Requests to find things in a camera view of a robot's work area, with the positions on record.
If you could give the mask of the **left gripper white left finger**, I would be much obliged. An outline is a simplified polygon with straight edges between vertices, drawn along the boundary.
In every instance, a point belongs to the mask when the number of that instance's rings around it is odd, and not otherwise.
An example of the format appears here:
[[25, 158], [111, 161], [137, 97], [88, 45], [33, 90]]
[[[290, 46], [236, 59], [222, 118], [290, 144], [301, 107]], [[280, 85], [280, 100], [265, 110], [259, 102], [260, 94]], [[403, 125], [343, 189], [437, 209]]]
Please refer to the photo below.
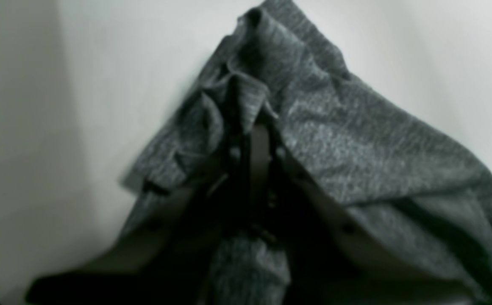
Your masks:
[[69, 272], [39, 278], [29, 305], [205, 305], [208, 269], [246, 198], [249, 154], [211, 155], [165, 203], [114, 247]]

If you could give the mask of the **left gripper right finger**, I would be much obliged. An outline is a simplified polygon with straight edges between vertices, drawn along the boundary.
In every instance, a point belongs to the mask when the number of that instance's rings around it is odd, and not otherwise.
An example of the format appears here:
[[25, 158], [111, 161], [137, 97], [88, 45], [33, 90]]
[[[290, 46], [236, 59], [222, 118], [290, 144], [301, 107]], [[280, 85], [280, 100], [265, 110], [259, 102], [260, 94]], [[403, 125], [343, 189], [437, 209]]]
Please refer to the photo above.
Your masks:
[[404, 262], [331, 199], [270, 128], [250, 133], [251, 220], [284, 249], [285, 305], [472, 305], [461, 282]]

